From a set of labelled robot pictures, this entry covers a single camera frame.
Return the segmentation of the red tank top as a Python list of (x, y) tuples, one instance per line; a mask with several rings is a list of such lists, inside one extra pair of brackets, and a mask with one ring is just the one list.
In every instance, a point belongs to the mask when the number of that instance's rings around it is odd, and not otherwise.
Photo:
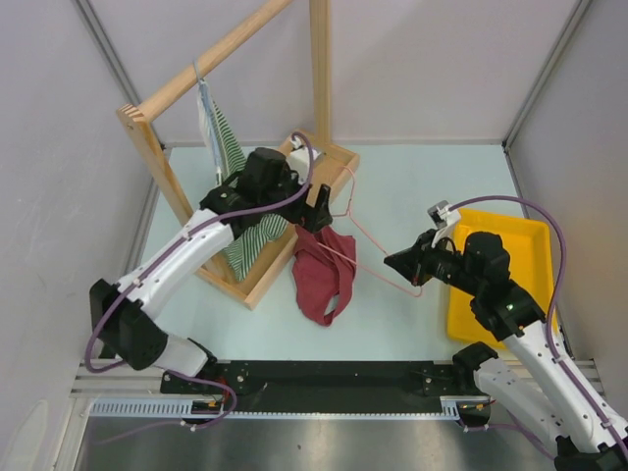
[(356, 275), (356, 243), (351, 235), (339, 235), (331, 227), (311, 234), (296, 227), (292, 276), (296, 303), (310, 321), (330, 327), (353, 295)]

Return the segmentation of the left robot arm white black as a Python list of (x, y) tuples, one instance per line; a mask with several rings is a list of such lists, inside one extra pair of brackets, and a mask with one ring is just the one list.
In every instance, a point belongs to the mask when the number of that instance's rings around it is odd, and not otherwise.
[(193, 340), (164, 332), (156, 319), (189, 276), (264, 216), (278, 215), (310, 233), (333, 221), (328, 185), (320, 185), (314, 204), (307, 202), (316, 152), (307, 142), (296, 152), (308, 159), (302, 172), (291, 155), (255, 148), (243, 169), (212, 188), (190, 220), (148, 262), (113, 284), (97, 281), (89, 291), (89, 340), (101, 340), (135, 371), (152, 366), (171, 370), (194, 391), (210, 390), (217, 380), (213, 356)]

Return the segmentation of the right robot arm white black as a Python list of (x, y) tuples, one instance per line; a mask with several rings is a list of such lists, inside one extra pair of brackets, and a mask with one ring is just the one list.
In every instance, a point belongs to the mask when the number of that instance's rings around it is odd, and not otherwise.
[(471, 295), (482, 327), (516, 356), (529, 385), (483, 342), (453, 357), (454, 385), (495, 399), (524, 432), (535, 436), (558, 470), (624, 470), (627, 421), (587, 381), (551, 335), (549, 317), (510, 277), (510, 256), (499, 235), (476, 232), (462, 251), (450, 250), (429, 230), (385, 264), (416, 287), (437, 279)]

